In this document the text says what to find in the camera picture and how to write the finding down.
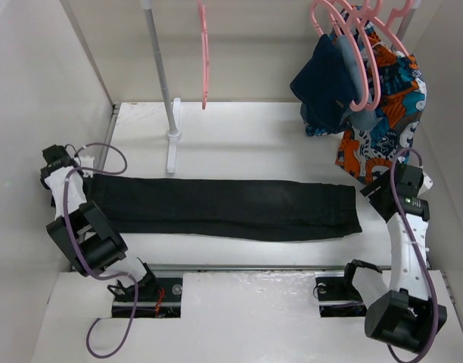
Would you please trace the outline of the black trousers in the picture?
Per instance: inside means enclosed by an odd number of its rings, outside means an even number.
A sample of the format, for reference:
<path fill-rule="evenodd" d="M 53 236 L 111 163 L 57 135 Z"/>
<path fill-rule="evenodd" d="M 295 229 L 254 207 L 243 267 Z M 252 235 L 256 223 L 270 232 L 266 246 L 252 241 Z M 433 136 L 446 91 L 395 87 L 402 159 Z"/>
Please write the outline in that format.
<path fill-rule="evenodd" d="M 297 242 L 362 232 L 356 190 L 347 185 L 97 174 L 88 198 L 127 234 Z"/>

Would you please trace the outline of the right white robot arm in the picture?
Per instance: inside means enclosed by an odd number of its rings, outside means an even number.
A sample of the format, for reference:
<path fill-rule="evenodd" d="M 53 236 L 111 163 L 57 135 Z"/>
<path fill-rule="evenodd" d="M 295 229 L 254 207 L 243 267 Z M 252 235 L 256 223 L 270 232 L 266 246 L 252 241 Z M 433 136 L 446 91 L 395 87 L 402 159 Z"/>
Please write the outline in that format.
<path fill-rule="evenodd" d="M 417 166 L 397 164 L 362 189 L 363 196 L 387 224 L 391 242 L 390 282 L 379 267 L 354 259 L 339 279 L 343 295 L 360 295 L 366 307 L 365 335 L 406 351 L 421 353 L 431 333 L 446 323 L 446 307 L 433 304 L 423 266 L 430 221 L 426 200 L 419 197 L 431 180 Z"/>

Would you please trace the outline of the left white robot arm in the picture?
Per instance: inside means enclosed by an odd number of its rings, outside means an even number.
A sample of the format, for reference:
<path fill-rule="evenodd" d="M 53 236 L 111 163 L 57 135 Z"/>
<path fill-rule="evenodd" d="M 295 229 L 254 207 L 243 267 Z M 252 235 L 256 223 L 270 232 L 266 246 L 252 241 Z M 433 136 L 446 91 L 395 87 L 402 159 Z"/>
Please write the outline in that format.
<path fill-rule="evenodd" d="M 152 299 L 160 285 L 147 264 L 143 265 L 145 274 L 136 278 L 123 271 L 104 275 L 107 268 L 126 258 L 128 247 L 89 196 L 98 171 L 82 164 L 79 153 L 86 148 L 83 146 L 70 156 L 65 146 L 54 144 L 42 152 L 47 166 L 40 170 L 40 181 L 51 192 L 56 212 L 54 221 L 46 226 L 48 235 L 82 276 L 98 281 L 117 279 L 107 289 L 119 301 Z M 130 278 L 131 285 L 123 286 L 120 277 Z"/>

